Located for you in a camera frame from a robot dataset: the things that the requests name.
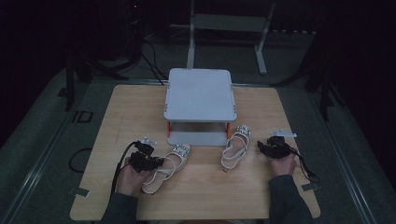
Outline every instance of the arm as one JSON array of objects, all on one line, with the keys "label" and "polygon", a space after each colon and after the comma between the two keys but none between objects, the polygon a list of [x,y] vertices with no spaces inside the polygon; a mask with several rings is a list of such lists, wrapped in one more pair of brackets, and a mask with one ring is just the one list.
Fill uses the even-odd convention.
[{"label": "arm", "polygon": [[137,173],[131,165],[124,166],[117,179],[116,192],[111,196],[101,224],[136,223],[137,194],[153,171]]},{"label": "arm", "polygon": [[271,193],[270,220],[272,224],[314,223],[309,208],[300,196],[292,174],[297,166],[295,155],[280,160],[268,158],[274,178],[268,184]]}]

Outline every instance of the dark background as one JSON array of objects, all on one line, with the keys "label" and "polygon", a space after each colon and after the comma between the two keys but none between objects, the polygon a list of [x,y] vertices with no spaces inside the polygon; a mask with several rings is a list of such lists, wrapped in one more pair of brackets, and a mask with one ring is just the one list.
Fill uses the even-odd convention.
[{"label": "dark background", "polygon": [[[0,130],[2,146],[65,65],[76,43],[113,57],[101,1],[11,1],[0,5]],[[122,6],[122,1],[111,1]],[[189,24],[190,1],[136,1],[144,20],[167,37],[171,23]],[[200,0],[204,13],[261,15],[262,1]],[[389,181],[396,186],[396,6],[393,1],[279,0],[270,30],[317,31],[304,64],[323,63],[361,126]]]}]

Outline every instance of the white sandal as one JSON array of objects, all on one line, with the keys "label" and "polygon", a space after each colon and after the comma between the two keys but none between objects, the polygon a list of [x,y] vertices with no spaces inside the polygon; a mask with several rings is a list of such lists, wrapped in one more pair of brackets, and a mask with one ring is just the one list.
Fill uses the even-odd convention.
[{"label": "white sandal", "polygon": [[186,164],[190,154],[190,145],[176,145],[171,152],[164,157],[163,165],[158,167],[155,173],[149,176],[143,183],[142,190],[148,194],[154,194],[164,180],[169,179],[175,172],[180,171]]},{"label": "white sandal", "polygon": [[221,165],[224,167],[224,172],[233,169],[247,154],[250,136],[251,131],[248,126],[241,125],[236,128],[231,138],[228,139],[221,158]]}]

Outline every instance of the wooden table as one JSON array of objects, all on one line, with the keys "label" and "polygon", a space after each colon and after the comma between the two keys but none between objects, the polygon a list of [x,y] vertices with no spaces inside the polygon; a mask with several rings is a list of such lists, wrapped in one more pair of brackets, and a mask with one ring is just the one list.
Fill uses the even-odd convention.
[{"label": "wooden table", "polygon": [[[237,119],[231,129],[246,124],[252,131],[247,155],[224,173],[220,159],[223,147],[192,147],[186,166],[149,195],[140,193],[137,218],[141,220],[268,218],[272,178],[269,163],[257,147],[269,132],[290,130],[276,90],[233,87]],[[113,91],[80,187],[88,197],[77,195],[70,217],[99,220],[108,203],[111,181],[120,156],[133,141],[144,136],[158,142],[152,156],[172,149],[166,142],[163,116],[165,86],[119,85]],[[293,138],[286,138],[296,147]],[[313,217],[320,209],[313,190],[303,191],[309,181],[300,167],[293,176]]]}]

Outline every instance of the sleeve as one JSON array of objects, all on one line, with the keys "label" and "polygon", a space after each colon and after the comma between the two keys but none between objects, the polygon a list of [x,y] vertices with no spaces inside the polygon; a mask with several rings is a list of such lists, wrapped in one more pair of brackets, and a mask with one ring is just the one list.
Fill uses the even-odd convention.
[{"label": "sleeve", "polygon": [[114,193],[108,203],[105,214],[100,224],[135,224],[136,223],[137,198]]},{"label": "sleeve", "polygon": [[280,175],[269,181],[271,224],[314,223],[291,175]]}]

